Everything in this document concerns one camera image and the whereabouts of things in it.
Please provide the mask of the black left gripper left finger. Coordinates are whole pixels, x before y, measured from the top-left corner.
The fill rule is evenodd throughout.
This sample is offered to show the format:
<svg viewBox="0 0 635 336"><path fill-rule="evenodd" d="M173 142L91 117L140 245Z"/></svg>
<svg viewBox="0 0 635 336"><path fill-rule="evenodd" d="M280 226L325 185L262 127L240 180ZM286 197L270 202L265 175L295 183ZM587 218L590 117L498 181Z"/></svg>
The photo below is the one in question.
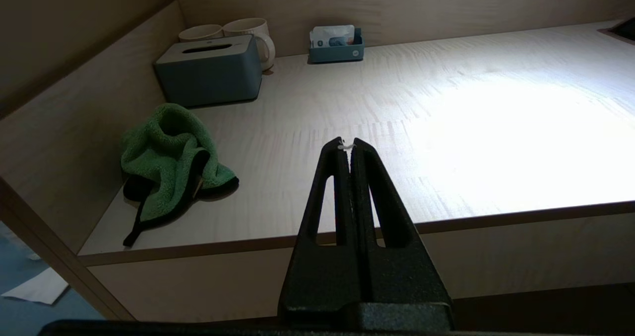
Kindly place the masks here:
<svg viewBox="0 0 635 336"><path fill-rule="evenodd" d="M342 139L336 137L320 151L277 306L279 318L291 325L336 325L340 309L361 299L351 175L342 146ZM319 245L317 239L329 178L335 199L334 246Z"/></svg>

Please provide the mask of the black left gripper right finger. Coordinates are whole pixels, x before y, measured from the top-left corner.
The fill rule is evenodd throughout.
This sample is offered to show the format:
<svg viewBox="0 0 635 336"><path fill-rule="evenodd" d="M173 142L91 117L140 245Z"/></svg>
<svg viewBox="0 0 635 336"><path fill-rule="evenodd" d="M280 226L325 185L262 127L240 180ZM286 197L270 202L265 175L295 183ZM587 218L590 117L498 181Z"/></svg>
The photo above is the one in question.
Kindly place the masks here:
<svg viewBox="0 0 635 336"><path fill-rule="evenodd" d="M356 138L351 153L361 329L453 329L452 301L377 150Z"/></svg>

